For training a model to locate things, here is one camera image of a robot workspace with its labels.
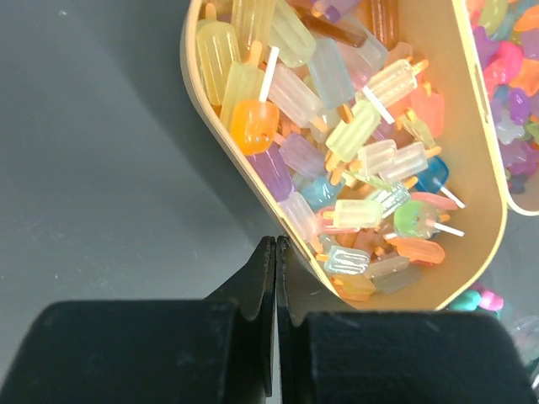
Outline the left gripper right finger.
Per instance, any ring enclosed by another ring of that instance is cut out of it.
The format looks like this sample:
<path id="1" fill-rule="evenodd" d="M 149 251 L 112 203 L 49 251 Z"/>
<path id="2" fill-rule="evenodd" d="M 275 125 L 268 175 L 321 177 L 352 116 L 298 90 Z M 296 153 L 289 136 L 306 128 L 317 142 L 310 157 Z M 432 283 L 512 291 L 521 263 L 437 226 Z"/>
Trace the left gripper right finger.
<path id="1" fill-rule="evenodd" d="M 510 335 L 492 316 L 358 311 L 279 237 L 276 310 L 284 403 L 535 403 Z"/>

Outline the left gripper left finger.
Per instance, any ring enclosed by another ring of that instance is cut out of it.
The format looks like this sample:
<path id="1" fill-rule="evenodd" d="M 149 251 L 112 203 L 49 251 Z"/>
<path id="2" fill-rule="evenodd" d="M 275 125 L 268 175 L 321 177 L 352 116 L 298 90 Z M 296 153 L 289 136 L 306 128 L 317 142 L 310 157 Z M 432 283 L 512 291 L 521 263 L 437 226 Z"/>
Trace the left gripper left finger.
<path id="1" fill-rule="evenodd" d="M 33 321 L 4 403 L 263 403 L 272 394 L 275 253 L 264 237 L 202 300 L 72 300 Z"/>

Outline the orange tray yellow gummies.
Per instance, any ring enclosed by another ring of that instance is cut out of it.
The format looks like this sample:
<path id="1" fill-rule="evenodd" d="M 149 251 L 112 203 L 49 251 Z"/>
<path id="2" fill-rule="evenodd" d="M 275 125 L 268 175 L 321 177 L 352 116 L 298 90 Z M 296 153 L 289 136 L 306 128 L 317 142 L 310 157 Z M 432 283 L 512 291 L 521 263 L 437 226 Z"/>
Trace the orange tray yellow gummies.
<path id="1" fill-rule="evenodd" d="M 439 310 L 507 216 L 466 4 L 388 1 L 387 38 L 335 8 L 191 2 L 184 84 L 315 283 L 361 310 Z"/>

